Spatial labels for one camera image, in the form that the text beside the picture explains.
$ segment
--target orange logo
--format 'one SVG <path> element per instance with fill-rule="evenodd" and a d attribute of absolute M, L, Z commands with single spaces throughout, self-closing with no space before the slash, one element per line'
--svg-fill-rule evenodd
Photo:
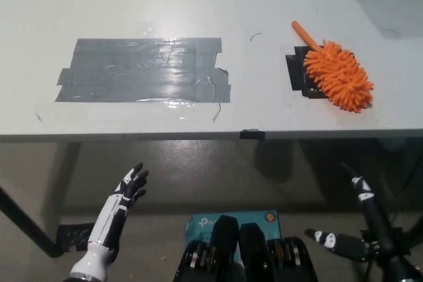
<path fill-rule="evenodd" d="M 273 223 L 276 219 L 276 216 L 273 213 L 267 213 L 266 215 L 266 221 L 268 223 Z"/>

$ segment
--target prosthetic hand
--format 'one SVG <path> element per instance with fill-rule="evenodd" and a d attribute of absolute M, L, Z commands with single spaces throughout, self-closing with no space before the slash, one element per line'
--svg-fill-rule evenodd
<path fill-rule="evenodd" d="M 363 239 L 345 234 L 307 229 L 305 234 L 315 239 L 330 252 L 357 262 L 376 261 L 383 270 L 383 282 L 423 282 L 423 276 L 405 255 L 410 254 L 404 243 L 402 229 L 393 228 L 362 176 L 351 168 L 347 169 L 352 185 L 362 205 L 368 230 L 363 231 Z"/>
<path fill-rule="evenodd" d="M 107 266 L 119 252 L 119 239 L 130 207 L 145 194 L 148 171 L 139 163 L 120 181 L 104 204 L 91 232 L 87 253 L 72 268 L 65 282 L 107 281 Z"/>

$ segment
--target orange microfiber duster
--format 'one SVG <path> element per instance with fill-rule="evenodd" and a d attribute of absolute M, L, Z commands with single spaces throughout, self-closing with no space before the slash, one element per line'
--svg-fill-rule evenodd
<path fill-rule="evenodd" d="M 304 66 L 329 100 L 349 112 L 361 112 L 369 106 L 373 100 L 369 92 L 373 90 L 373 83 L 367 80 L 354 54 L 332 41 L 323 40 L 321 48 L 297 21 L 292 22 L 292 27 L 312 48 L 305 56 Z"/>

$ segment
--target box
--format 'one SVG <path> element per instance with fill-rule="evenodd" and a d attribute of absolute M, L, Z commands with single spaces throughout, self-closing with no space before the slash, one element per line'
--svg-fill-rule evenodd
<path fill-rule="evenodd" d="M 185 226 L 185 246 L 194 239 L 209 242 L 212 236 L 214 223 L 222 215 L 235 217 L 238 225 L 256 223 L 266 240 L 281 238 L 278 213 L 276 211 L 241 211 L 230 213 L 195 214 Z M 242 263 L 239 245 L 233 257 L 234 262 Z"/>

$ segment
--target duct tape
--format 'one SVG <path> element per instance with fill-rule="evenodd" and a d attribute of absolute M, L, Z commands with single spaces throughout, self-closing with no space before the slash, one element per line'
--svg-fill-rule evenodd
<path fill-rule="evenodd" d="M 216 53 L 186 53 L 174 55 L 142 55 L 134 53 L 96 53 L 73 55 L 71 69 L 90 69 L 102 66 L 126 66 L 143 69 L 213 68 Z"/>
<path fill-rule="evenodd" d="M 114 65 L 62 69 L 58 85 L 220 85 L 228 81 L 228 72 L 223 69 L 140 69 Z"/>
<path fill-rule="evenodd" d="M 56 102 L 230 102 L 231 85 L 62 86 Z"/>
<path fill-rule="evenodd" d="M 74 53 L 221 53 L 221 38 L 78 39 Z"/>

